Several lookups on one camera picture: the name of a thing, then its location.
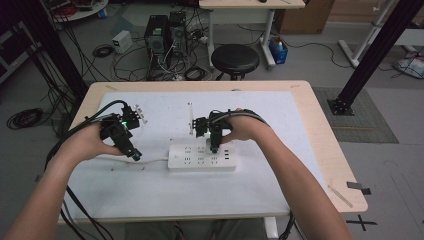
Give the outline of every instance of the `gray mat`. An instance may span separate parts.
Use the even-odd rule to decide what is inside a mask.
[[[341,88],[316,87],[313,90],[339,142],[399,143],[365,89],[352,105],[354,116],[335,116],[331,113],[327,99],[336,99]]]

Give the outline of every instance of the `bottle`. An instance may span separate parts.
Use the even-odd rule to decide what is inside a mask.
[[[282,52],[282,51],[283,51],[283,43],[278,42],[278,52]]]

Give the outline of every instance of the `chair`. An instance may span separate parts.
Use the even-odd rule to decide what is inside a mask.
[[[244,79],[259,66],[259,55],[250,47],[241,44],[226,44],[215,49],[211,61],[213,66],[221,71],[216,80],[221,80],[224,73],[230,75],[231,80]]]

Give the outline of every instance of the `cardboard box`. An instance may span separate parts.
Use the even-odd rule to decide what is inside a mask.
[[[278,43],[281,42],[283,50],[278,49]],[[272,37],[269,41],[269,50],[276,64],[284,64],[286,62],[287,53],[289,52],[286,44],[281,37]]]
[[[334,0],[311,0],[305,8],[277,11],[275,24],[281,34],[319,34],[324,30]]]

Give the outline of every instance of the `person's left hand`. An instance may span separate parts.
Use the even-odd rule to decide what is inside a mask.
[[[100,123],[93,123],[72,135],[54,157],[66,158],[76,166],[100,154],[123,155],[118,148],[109,146],[100,139],[100,126]]]

